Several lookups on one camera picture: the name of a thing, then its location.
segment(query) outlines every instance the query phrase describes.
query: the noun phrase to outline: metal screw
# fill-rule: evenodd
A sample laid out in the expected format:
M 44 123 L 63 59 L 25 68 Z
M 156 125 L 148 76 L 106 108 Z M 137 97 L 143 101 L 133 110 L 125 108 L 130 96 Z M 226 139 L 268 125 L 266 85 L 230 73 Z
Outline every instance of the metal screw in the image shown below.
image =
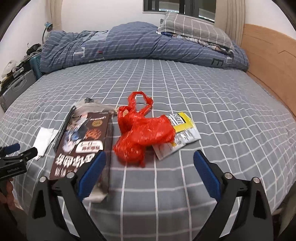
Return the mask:
M 46 181 L 46 177 L 41 177 L 40 179 L 39 179 L 39 182 L 41 182 L 41 183 L 43 183 L 43 182 L 45 182 Z
M 75 176 L 75 173 L 73 173 L 73 172 L 69 172 L 66 175 L 67 178 L 73 178 L 74 176 Z
M 253 178 L 253 181 L 254 181 L 255 183 L 259 183 L 259 182 L 260 182 L 260 179 L 257 178 L 257 177 L 254 177 L 254 178 Z
M 225 174 L 224 174 L 224 176 L 227 178 L 227 179 L 231 179 L 233 176 L 232 176 L 232 174 L 230 173 L 230 172 L 226 172 Z

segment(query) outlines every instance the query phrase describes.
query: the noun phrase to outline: beige curtain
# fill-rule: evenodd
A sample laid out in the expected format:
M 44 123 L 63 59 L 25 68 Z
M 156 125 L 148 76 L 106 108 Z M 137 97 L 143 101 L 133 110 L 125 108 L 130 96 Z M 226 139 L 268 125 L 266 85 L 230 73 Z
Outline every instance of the beige curtain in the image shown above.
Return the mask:
M 62 3 L 63 0 L 46 0 L 46 9 L 54 30 L 62 30 Z
M 245 0 L 217 0 L 215 27 L 222 29 L 238 46 L 242 43 Z

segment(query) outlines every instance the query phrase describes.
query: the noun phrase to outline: gray plaid pillow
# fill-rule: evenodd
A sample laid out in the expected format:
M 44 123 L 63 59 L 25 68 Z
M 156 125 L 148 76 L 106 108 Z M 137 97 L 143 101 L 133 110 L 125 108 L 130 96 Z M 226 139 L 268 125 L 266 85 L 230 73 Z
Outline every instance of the gray plaid pillow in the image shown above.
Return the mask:
M 158 32 L 171 32 L 190 38 L 196 38 L 210 43 L 225 46 L 234 50 L 228 35 L 221 29 L 215 28 L 210 23 L 205 23 L 198 18 L 185 16 L 174 12 L 166 12 L 165 20 L 158 28 Z

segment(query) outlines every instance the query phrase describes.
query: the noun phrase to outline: brown box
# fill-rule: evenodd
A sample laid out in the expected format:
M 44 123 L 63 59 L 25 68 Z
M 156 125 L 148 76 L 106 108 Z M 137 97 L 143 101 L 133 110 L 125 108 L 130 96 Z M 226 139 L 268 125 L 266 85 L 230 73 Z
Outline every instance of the brown box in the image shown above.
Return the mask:
M 93 202 L 102 201 L 109 188 L 112 140 L 112 113 L 90 112 L 71 118 L 58 146 L 49 179 L 76 172 L 83 163 L 91 161 L 99 150 L 103 150 L 106 153 L 106 166 L 92 193 L 85 198 Z

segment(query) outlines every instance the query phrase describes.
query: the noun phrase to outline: suitcase handle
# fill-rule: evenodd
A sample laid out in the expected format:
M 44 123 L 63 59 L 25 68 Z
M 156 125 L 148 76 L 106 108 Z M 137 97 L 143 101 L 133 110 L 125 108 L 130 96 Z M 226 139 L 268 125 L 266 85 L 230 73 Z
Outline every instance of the suitcase handle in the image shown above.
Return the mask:
M 11 85 L 11 89 L 14 90 L 16 87 L 19 87 L 19 85 L 25 80 L 25 77 L 22 76 L 20 77 L 16 82 L 14 82 L 12 85 Z

